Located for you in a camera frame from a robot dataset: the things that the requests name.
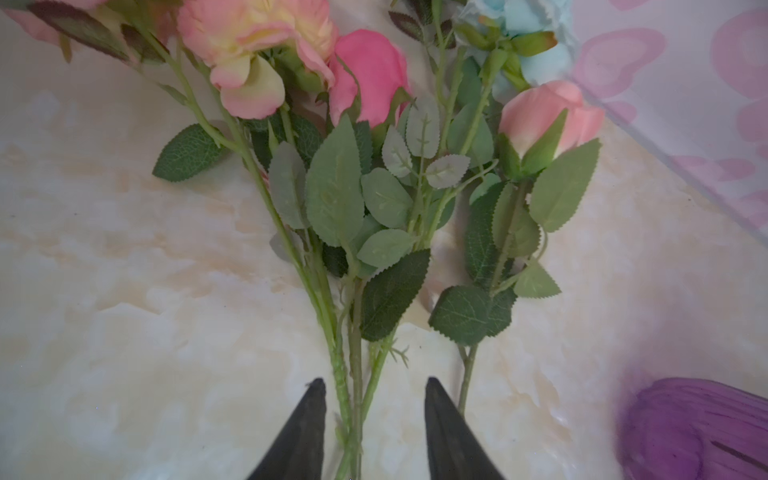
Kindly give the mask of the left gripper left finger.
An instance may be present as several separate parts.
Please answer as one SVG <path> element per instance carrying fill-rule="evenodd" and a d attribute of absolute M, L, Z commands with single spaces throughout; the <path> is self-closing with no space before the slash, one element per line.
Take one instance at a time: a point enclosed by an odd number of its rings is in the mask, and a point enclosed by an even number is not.
<path fill-rule="evenodd" d="M 326 385 L 316 378 L 247 479 L 320 480 L 326 412 Z"/>

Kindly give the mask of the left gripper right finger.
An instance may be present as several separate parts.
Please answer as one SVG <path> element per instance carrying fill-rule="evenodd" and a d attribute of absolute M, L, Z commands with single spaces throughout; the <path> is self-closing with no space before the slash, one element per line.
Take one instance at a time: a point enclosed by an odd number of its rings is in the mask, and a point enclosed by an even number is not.
<path fill-rule="evenodd" d="M 503 480 L 441 382 L 425 389 L 427 457 L 432 480 Z"/>

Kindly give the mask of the purple blue glass vase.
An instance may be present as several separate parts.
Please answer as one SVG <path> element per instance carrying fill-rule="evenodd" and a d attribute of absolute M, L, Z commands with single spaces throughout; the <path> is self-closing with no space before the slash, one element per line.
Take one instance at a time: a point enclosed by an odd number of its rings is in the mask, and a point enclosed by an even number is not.
<path fill-rule="evenodd" d="M 765 479 L 767 399 L 723 383 L 667 378 L 621 422 L 626 479 Z"/>

